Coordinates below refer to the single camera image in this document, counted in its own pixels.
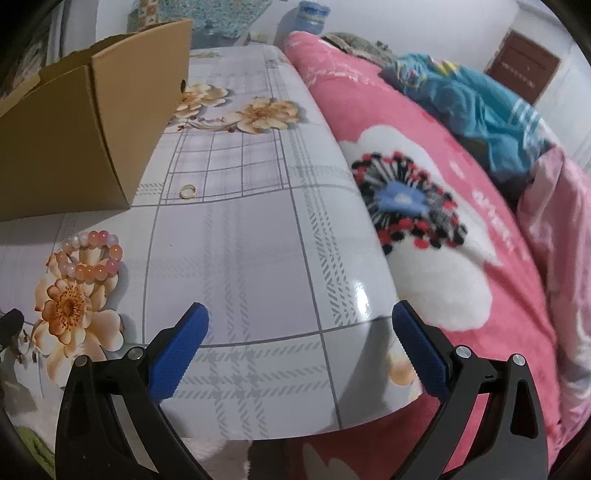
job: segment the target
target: blanket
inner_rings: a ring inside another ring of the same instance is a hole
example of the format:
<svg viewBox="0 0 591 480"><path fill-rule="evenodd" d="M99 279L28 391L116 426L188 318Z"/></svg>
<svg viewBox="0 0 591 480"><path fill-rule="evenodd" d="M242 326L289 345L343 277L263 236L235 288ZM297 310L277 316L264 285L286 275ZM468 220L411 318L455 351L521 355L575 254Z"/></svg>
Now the blanket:
<svg viewBox="0 0 591 480"><path fill-rule="evenodd" d="M558 143L529 103L482 72L409 54L380 75L455 134L496 184L528 174Z"/></svg>
<svg viewBox="0 0 591 480"><path fill-rule="evenodd" d="M288 37L285 53L358 185L380 181L385 165L385 174L400 180L375 199L382 209L373 212L366 203L399 297L455 345L485 358L507 360L516 352L527 358L552 464L562 440L556 333L530 250L498 191L441 123L378 76L379 67L301 32ZM369 191L361 195L371 200ZM476 402L448 469L463 463L485 404ZM291 440L294 478L390 479L437 406L423 394L382 419Z"/></svg>

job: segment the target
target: teal fabric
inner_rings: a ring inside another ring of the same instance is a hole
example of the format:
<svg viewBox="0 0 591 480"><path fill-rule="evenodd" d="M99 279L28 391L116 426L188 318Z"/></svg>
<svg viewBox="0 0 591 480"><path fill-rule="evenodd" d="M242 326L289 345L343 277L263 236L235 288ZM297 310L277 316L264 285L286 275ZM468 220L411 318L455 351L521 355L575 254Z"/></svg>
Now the teal fabric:
<svg viewBox="0 0 591 480"><path fill-rule="evenodd" d="M193 31L204 30L207 26L214 34L237 39L271 3L272 0L158 0L158 22L192 18ZM134 8L128 29L137 28L137 15L137 8Z"/></svg>
<svg viewBox="0 0 591 480"><path fill-rule="evenodd" d="M495 183L527 174L553 143L539 113L484 73L409 54L381 76L455 134Z"/></svg>

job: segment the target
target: pink fabric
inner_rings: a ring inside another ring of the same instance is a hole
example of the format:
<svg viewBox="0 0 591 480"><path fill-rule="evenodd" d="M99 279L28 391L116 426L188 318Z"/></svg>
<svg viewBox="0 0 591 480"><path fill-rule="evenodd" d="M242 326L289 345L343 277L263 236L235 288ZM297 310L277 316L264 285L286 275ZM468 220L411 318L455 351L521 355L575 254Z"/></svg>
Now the pink fabric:
<svg viewBox="0 0 591 480"><path fill-rule="evenodd" d="M540 395L552 464L561 445L556 334L540 275L499 193L442 125L378 77L379 67L301 32L288 37L285 53L349 164L363 153L392 155L395 149L453 191L460 221L468 226L466 243L455 249L418 250L411 240L400 242L388 256L398 294L454 344L469 345L479 356L493 359L525 355ZM448 469L463 463L484 405L479 399ZM436 408L436 400L422 395L380 420L291 440L294 478L338 474L343 480L388 480Z"/></svg>
<svg viewBox="0 0 591 480"><path fill-rule="evenodd" d="M534 166L517 218L545 275L560 348L563 443L591 415L591 180L556 147Z"/></svg>

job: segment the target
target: printed flower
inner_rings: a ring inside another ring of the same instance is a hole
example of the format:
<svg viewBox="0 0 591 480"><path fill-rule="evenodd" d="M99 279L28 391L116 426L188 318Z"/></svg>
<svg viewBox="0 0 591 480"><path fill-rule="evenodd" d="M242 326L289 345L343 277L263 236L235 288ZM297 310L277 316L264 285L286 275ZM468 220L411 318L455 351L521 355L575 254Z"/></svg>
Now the printed flower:
<svg viewBox="0 0 591 480"><path fill-rule="evenodd" d="M224 122L234 124L243 132L259 134L261 130L277 128L285 130L287 124L299 122L298 108L290 101L273 102L270 98L256 97L254 102L237 112L224 115Z"/></svg>
<svg viewBox="0 0 591 480"><path fill-rule="evenodd" d="M302 447L304 469L308 480L359 480L349 465L338 458L331 458L328 465L309 443Z"/></svg>
<svg viewBox="0 0 591 480"><path fill-rule="evenodd" d="M228 91L224 88L217 88L207 83L187 87L183 93L183 100L177 108L177 118L188 118L197 115L203 106L216 106L225 103Z"/></svg>
<svg viewBox="0 0 591 480"><path fill-rule="evenodd" d="M410 385L408 401L415 401L423 392L423 389L400 341L396 340L392 343L386 354L386 362L389 368L388 376L392 383L399 387Z"/></svg>
<svg viewBox="0 0 591 480"><path fill-rule="evenodd" d="M102 256L100 248L80 250L80 261L87 265L105 264L107 259L101 260ZM123 346L119 314L101 311L118 276L92 284L62 278L55 254L46 266L47 273L35 289L35 310L41 312L41 319L33 328L33 345L49 356L47 375L63 387L77 356L106 360L101 347L115 352Z"/></svg>

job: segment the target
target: floral tablecloth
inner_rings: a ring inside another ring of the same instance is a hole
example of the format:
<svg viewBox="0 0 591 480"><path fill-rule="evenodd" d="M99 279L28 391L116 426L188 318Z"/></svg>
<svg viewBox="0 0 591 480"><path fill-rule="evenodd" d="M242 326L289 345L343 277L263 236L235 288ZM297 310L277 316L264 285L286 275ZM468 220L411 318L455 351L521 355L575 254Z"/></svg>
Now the floral tablecloth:
<svg viewBox="0 0 591 480"><path fill-rule="evenodd" d="M22 310L27 337L3 369L57 404L76 355L145 346L198 301L209 333L162 403L180 436L303 436L408 404L420 387L388 318L388 265L300 76L274 47L231 47L192 52L188 85L191 115L167 127L129 210L0 223L0 309ZM69 280L86 314L64 333L52 252L90 231L116 234L123 260L115 280Z"/></svg>

